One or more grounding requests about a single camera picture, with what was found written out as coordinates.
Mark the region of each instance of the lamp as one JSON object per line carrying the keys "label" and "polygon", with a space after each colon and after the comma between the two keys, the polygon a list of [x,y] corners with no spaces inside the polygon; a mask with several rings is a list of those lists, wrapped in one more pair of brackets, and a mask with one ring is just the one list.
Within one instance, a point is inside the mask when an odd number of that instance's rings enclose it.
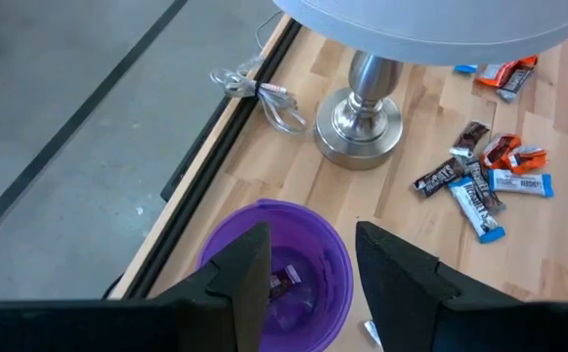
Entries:
{"label": "lamp", "polygon": [[568,1],[274,0],[320,34],[356,48],[349,88],[322,102],[315,137],[332,162],[379,166],[403,131],[387,96],[402,63],[502,63],[540,53],[568,37]]}

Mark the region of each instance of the wooden table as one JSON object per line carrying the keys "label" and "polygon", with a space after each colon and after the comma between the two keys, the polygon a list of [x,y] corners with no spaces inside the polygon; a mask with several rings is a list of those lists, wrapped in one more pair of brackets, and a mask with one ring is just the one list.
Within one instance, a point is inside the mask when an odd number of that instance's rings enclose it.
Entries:
{"label": "wooden table", "polygon": [[[281,62],[265,65],[275,65],[271,81],[294,92],[301,114],[312,120],[326,94],[347,86],[354,51],[307,28],[296,30],[298,23],[280,22],[264,54]],[[520,299],[568,299],[568,40],[540,56],[537,73],[513,104],[452,70],[405,65],[392,94],[405,119],[403,138],[388,161],[370,171],[340,168],[310,136],[280,133],[261,108],[229,103],[112,297],[159,294],[194,270],[200,246],[223,218],[259,198],[279,198],[324,216],[351,258],[355,223],[370,220]],[[235,120],[242,118],[243,127]],[[426,200],[412,190],[413,180],[449,157],[471,119],[490,123],[493,134],[519,133],[550,152],[544,171],[552,174],[555,198],[500,194],[507,211],[497,220],[506,236],[489,244],[478,242],[447,190]],[[195,189],[202,192],[195,196]],[[355,260],[353,267],[353,304],[333,350],[374,349],[359,327],[371,314]]]}

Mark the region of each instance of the silver lamp base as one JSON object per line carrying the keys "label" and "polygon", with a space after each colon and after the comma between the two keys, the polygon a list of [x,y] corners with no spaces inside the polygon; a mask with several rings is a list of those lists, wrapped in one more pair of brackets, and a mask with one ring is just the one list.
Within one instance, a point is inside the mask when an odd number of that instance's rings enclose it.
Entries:
{"label": "silver lamp base", "polygon": [[[378,167],[390,155],[403,133],[403,118],[390,98],[383,98],[381,110],[372,119],[350,120],[346,108],[350,88],[335,91],[319,107],[314,136],[319,150],[336,165],[354,170]],[[342,121],[358,133],[340,127]],[[373,129],[383,131],[372,134]]]}
{"label": "silver lamp base", "polygon": [[358,51],[349,69],[350,88],[326,97],[314,136],[319,150],[342,167],[366,170],[388,158],[403,133],[399,109],[387,96],[403,64]]}

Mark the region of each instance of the orange candy wrapper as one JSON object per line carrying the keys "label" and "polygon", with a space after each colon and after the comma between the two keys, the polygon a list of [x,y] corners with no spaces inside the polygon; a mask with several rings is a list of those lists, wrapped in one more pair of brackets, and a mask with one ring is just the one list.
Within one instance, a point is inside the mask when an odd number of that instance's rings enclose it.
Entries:
{"label": "orange candy wrapper", "polygon": [[488,168],[508,168],[508,164],[503,160],[511,151],[522,145],[519,135],[498,134],[496,135],[481,153],[481,163]]}
{"label": "orange candy wrapper", "polygon": [[522,146],[504,155],[502,161],[512,173],[522,175],[546,165],[546,151],[539,147]]}
{"label": "orange candy wrapper", "polygon": [[538,56],[530,56],[518,61],[513,61],[504,64],[490,64],[486,69],[479,74],[476,78],[478,82],[485,85],[501,88],[505,85],[507,80],[511,77],[518,64],[524,66],[535,66],[538,63]]}

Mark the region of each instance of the wooden countertop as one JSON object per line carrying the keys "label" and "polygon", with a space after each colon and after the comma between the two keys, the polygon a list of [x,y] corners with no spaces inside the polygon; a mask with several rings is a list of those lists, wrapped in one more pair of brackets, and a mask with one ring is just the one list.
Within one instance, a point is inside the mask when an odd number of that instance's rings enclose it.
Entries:
{"label": "wooden countertop", "polygon": [[[272,50],[288,18],[265,51]],[[347,86],[354,51],[302,28],[272,82],[293,92],[302,115],[312,120],[323,97]],[[324,216],[355,258],[354,232],[370,220],[439,256],[446,264],[520,299],[568,299],[568,40],[543,53],[536,74],[513,104],[500,101],[472,77],[452,67],[405,65],[392,99],[405,130],[388,161],[370,171],[340,168],[321,155],[313,139],[272,128],[257,108],[229,151],[218,174],[150,292],[156,295],[189,275],[200,246],[223,218],[259,198],[304,204]],[[206,153],[229,119],[231,103],[202,147]],[[549,150],[555,198],[499,194],[507,211],[497,220],[506,236],[480,244],[448,190],[422,200],[412,182],[449,157],[448,149],[471,119],[490,123],[492,134],[514,132],[526,144]],[[199,152],[152,233],[118,284],[121,297],[151,250],[170,213],[195,175]],[[371,317],[353,260],[355,294],[347,322],[330,349],[373,350],[359,323]]]}

